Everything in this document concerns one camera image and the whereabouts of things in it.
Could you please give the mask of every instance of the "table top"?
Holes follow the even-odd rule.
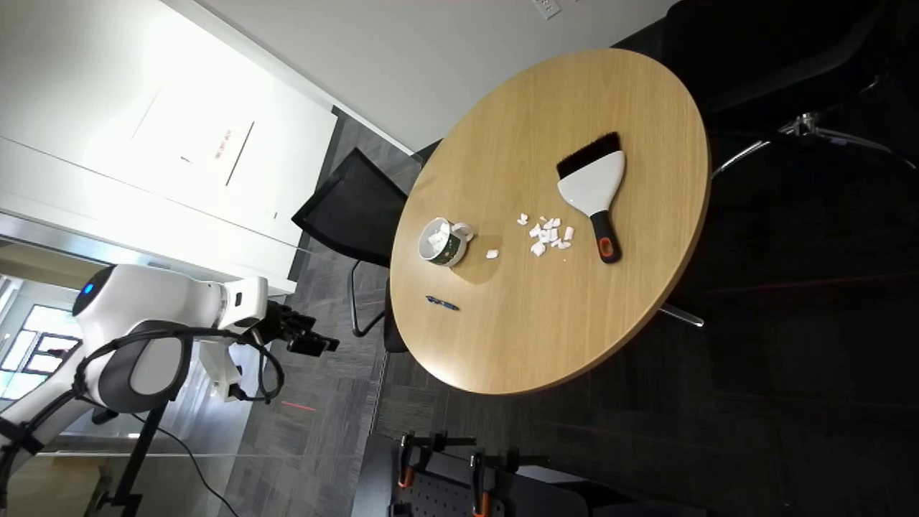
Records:
[[[591,220],[559,197],[555,168],[605,132],[625,155],[611,204],[618,264],[599,260]],[[538,63],[484,95],[416,178],[391,257],[398,333],[428,374],[462,391],[565,382],[621,349],[665,300],[696,250],[707,193],[707,132],[670,68],[621,49]],[[456,267],[416,252],[437,214],[476,230]],[[574,230],[569,250],[532,252],[540,214]]]

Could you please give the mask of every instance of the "dark carpet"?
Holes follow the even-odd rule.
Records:
[[[838,129],[917,151],[917,68]],[[677,305],[707,330],[654,318],[562,388],[460,392],[394,352],[374,431],[469,432],[710,513],[919,513],[919,175],[770,148],[713,183],[683,279]]]

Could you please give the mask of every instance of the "chair back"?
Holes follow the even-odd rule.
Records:
[[[841,102],[879,75],[882,0],[681,0],[665,15],[665,63],[707,124],[773,129]]]
[[[342,256],[388,267],[401,207],[404,193],[354,148],[315,185],[294,224]]]

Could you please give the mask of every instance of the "white wall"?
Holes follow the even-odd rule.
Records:
[[[197,0],[407,148],[441,138],[484,91],[551,53],[598,49],[673,0]]]
[[[3,211],[289,290],[327,109],[157,0],[0,5]]]

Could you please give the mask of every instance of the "window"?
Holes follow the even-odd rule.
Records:
[[[45,382],[80,345],[80,323],[68,309],[34,305],[0,361],[0,399],[21,399]]]
[[[8,305],[16,297],[24,282],[21,279],[11,279],[11,274],[0,274],[0,320],[8,309]]]

